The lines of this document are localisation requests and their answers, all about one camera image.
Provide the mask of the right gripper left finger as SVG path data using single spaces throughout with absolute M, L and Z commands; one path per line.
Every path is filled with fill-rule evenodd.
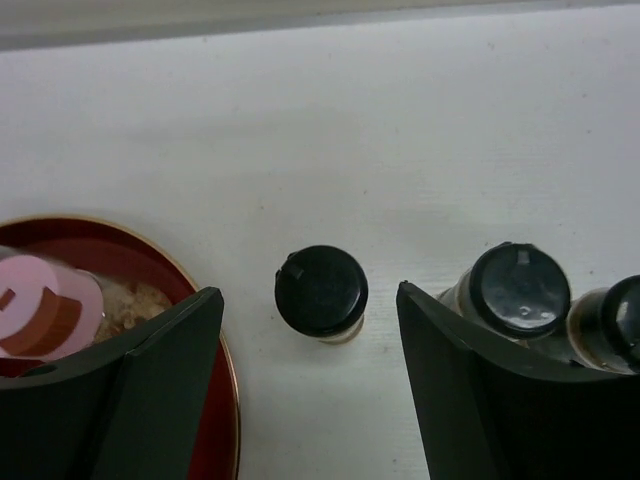
M 186 478 L 223 309 L 207 287 L 131 331 L 2 378 L 2 478 Z

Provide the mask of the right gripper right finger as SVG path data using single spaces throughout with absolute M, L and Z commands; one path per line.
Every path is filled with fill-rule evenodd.
M 637 377 L 546 358 L 410 282 L 396 305 L 431 478 L 638 477 Z

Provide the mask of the pink lid spice jar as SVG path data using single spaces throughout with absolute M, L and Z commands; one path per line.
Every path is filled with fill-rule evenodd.
M 125 333 L 171 306 L 161 290 L 147 283 L 1 248 L 3 360 L 59 360 Z

